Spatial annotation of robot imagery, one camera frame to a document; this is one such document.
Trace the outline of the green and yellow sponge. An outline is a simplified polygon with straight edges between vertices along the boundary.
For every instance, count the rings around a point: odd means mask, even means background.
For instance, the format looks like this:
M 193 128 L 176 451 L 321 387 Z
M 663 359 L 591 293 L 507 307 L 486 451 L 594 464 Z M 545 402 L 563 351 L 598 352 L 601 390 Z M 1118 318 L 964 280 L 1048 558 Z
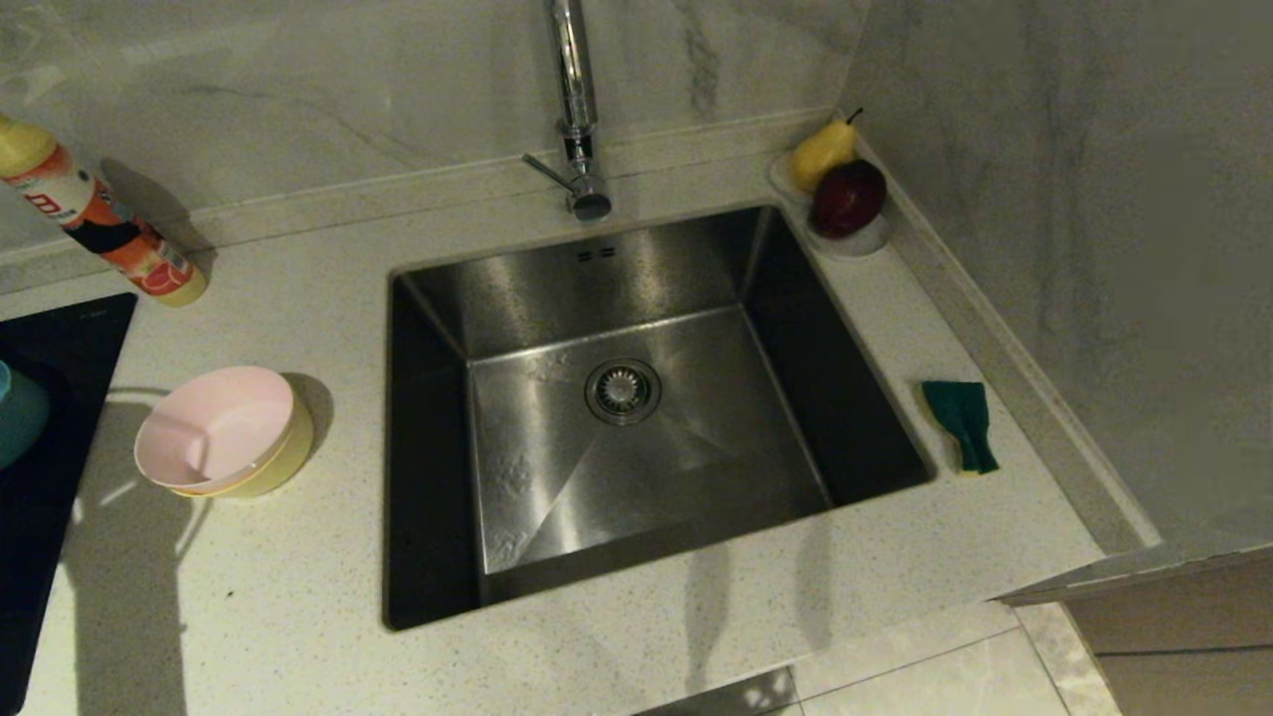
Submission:
M 990 474 L 1001 462 L 990 448 L 990 404 L 981 382 L 923 381 L 920 391 L 938 426 L 959 445 L 961 471 Z

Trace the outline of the yellow plastic bowl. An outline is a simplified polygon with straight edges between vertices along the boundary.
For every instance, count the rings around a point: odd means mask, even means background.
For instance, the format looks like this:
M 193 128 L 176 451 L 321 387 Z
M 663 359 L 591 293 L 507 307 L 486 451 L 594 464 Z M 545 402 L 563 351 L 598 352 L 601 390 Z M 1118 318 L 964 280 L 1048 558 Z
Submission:
M 314 426 L 309 408 L 300 396 L 292 394 L 292 412 L 281 443 L 258 468 L 251 468 L 246 476 L 237 476 L 216 489 L 192 490 L 169 485 L 169 490 L 191 498 L 252 499 L 269 494 L 303 466 L 313 448 Z

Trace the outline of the pink plastic bowl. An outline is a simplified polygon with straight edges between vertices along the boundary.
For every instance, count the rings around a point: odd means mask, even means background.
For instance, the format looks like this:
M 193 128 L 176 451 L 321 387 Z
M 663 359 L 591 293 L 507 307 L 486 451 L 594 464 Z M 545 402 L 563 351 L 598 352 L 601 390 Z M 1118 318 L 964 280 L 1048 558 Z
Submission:
M 297 412 L 283 375 L 258 366 L 215 369 L 154 405 L 132 441 L 132 462 L 158 485 L 210 496 L 278 454 Z

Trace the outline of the yellow-capped orange dish soap bottle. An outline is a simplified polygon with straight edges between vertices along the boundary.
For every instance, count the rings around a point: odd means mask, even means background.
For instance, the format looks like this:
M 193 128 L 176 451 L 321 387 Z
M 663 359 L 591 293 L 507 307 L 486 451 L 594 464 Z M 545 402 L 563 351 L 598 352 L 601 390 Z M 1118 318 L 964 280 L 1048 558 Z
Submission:
M 190 304 L 207 289 L 207 276 L 46 127 L 0 113 L 0 181 L 160 303 Z

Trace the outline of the blue plastic bowl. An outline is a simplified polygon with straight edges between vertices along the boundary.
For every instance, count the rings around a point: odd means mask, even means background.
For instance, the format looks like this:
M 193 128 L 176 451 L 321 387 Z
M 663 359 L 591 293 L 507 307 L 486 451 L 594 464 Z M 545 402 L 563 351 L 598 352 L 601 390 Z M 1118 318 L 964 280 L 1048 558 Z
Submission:
M 50 413 L 45 386 L 0 361 L 0 471 L 11 468 L 45 434 Z

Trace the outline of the stainless steel sink basin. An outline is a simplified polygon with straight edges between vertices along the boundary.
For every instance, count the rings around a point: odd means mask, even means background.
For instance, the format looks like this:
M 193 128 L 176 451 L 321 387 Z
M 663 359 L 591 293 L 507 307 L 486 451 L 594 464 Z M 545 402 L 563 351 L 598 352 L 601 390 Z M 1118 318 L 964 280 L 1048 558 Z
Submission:
M 649 364 L 606 426 L 586 380 Z M 934 476 L 778 206 L 388 282 L 383 620 L 418 628 Z

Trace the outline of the round metal drain strainer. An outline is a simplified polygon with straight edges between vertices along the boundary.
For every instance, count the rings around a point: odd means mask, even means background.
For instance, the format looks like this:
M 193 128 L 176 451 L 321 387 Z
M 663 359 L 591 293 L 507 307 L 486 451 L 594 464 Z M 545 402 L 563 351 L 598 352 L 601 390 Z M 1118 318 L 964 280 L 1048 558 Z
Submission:
M 586 380 L 586 405 L 606 426 L 636 426 L 662 399 L 662 378 L 642 361 L 617 358 L 596 366 Z

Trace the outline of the small white dish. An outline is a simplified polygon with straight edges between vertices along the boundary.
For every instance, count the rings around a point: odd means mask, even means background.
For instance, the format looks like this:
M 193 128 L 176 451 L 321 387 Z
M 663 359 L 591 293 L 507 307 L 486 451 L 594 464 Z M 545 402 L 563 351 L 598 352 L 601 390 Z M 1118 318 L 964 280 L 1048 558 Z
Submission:
M 799 186 L 793 182 L 793 175 L 791 168 L 792 152 L 783 152 L 774 159 L 768 168 L 768 178 L 770 185 L 777 190 L 779 195 L 785 201 L 791 201 L 797 206 L 808 208 L 813 203 L 813 195 L 801 190 Z
M 822 254 L 824 257 L 833 259 L 834 262 L 861 262 L 861 260 L 873 257 L 882 248 L 886 248 L 892 236 L 892 226 L 883 211 L 878 213 L 868 224 L 855 231 L 844 240 L 827 240 L 808 222 L 802 224 L 805 236 L 810 245 Z

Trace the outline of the dark red apple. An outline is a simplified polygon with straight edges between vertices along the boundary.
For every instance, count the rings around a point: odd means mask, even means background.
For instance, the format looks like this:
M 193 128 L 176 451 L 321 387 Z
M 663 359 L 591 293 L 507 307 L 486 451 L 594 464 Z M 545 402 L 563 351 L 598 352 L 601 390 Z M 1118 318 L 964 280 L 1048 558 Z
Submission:
M 810 206 L 810 228 L 824 240 L 847 240 L 882 211 L 887 180 L 868 161 L 855 159 L 827 169 Z

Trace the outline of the yellow pear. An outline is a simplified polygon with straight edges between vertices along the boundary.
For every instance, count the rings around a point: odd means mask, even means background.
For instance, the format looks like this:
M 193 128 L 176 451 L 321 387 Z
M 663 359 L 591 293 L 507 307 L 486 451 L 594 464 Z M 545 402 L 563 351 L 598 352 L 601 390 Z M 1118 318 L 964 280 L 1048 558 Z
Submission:
M 854 159 L 858 136 L 854 122 L 863 111 L 859 107 L 845 118 L 834 118 L 799 141 L 791 153 L 791 181 L 797 190 L 812 194 L 827 171 Z

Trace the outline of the chrome faucet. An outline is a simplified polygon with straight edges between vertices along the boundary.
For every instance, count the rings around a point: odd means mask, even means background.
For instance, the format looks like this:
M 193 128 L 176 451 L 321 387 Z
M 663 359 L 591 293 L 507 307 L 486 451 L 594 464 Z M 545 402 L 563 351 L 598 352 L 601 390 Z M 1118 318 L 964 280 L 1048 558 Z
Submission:
M 566 210 L 580 223 L 605 220 L 614 211 L 608 182 L 594 147 L 600 113 L 582 0 L 544 0 L 556 68 L 561 118 L 556 127 L 566 155 L 568 175 L 559 175 L 526 153 L 522 161 L 566 191 Z

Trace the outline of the black induction cooktop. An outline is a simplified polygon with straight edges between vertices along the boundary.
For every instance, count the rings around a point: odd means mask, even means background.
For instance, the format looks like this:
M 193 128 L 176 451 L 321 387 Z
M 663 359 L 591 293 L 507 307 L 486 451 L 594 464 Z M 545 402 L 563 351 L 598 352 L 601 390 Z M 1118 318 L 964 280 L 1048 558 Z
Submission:
M 24 702 L 38 634 L 115 363 L 137 298 L 0 320 L 0 361 L 47 390 L 45 434 L 0 471 L 0 716 Z

